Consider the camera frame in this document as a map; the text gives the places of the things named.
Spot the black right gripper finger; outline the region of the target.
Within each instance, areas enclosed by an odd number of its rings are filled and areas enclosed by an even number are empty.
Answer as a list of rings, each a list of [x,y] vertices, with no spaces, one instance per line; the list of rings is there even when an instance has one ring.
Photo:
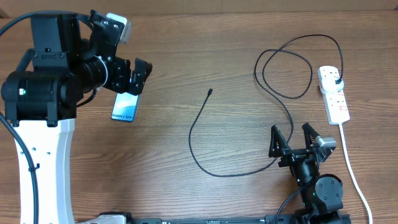
[[[271,127],[271,142],[269,147],[269,157],[282,157],[287,151],[290,150],[290,146],[285,140],[284,136],[276,125]]]
[[[302,125],[304,138],[305,138],[305,145],[307,149],[313,147],[313,143],[315,139],[319,136],[319,134],[311,127],[309,123],[305,123]]]

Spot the blue Galaxy smartphone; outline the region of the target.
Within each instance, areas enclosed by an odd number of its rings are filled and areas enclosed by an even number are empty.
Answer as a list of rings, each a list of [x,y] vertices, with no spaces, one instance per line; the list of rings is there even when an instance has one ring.
[[[118,93],[115,98],[111,118],[118,121],[133,122],[139,102],[139,95]]]

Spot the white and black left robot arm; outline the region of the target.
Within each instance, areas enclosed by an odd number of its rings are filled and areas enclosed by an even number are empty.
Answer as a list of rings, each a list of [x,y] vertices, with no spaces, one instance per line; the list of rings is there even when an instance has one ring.
[[[35,11],[34,46],[1,87],[1,122],[16,143],[21,223],[74,223],[70,151],[77,109],[106,88],[136,106],[152,64],[116,56],[128,19],[91,11]]]

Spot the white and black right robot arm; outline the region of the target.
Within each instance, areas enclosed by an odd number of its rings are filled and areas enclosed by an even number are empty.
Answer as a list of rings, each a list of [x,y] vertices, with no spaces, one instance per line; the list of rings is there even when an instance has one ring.
[[[349,215],[342,215],[343,183],[333,174],[319,172],[336,148],[330,136],[319,135],[309,123],[302,125],[305,147],[292,149],[277,126],[271,127],[269,157],[280,159],[279,167],[288,167],[298,189],[279,207],[275,215],[266,215],[266,223],[349,224]],[[303,208],[293,214],[282,215],[282,210],[294,196],[300,195]]]

